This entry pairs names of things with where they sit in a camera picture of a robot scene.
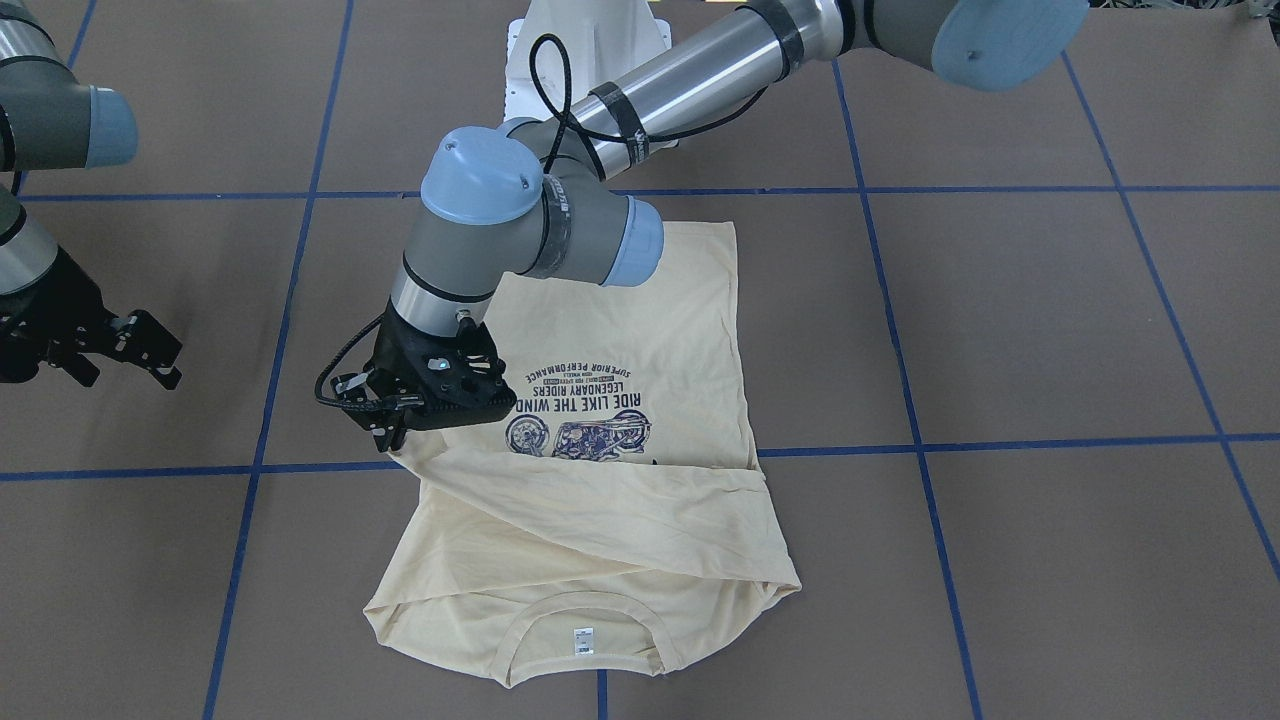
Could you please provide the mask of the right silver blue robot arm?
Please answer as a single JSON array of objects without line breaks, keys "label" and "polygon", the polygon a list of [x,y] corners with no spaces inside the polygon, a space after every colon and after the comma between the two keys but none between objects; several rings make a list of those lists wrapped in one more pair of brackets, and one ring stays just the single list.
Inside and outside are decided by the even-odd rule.
[{"label": "right silver blue robot arm", "polygon": [[[125,97],[79,82],[32,10],[3,3],[3,170],[20,178],[119,167],[134,158],[138,141]],[[180,382],[180,341],[147,311],[110,311],[99,284],[13,187],[1,192],[1,314],[6,383],[32,380],[47,365],[91,387],[100,374],[92,355],[138,366],[165,389]]]}]

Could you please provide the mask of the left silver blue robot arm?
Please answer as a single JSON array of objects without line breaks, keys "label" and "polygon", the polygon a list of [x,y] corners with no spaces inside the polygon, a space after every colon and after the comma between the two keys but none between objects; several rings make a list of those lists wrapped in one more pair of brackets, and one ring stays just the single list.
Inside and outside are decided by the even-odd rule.
[{"label": "left silver blue robot arm", "polygon": [[398,450],[411,430],[506,419],[517,404],[484,323],[506,274],[634,287],[664,247],[657,210],[605,182],[735,120],[813,61],[873,47],[941,79],[1001,92],[1074,38],[1085,1],[748,1],[584,97],[535,91],[548,118],[440,141],[385,311],[355,374],[328,364],[315,398]]}]

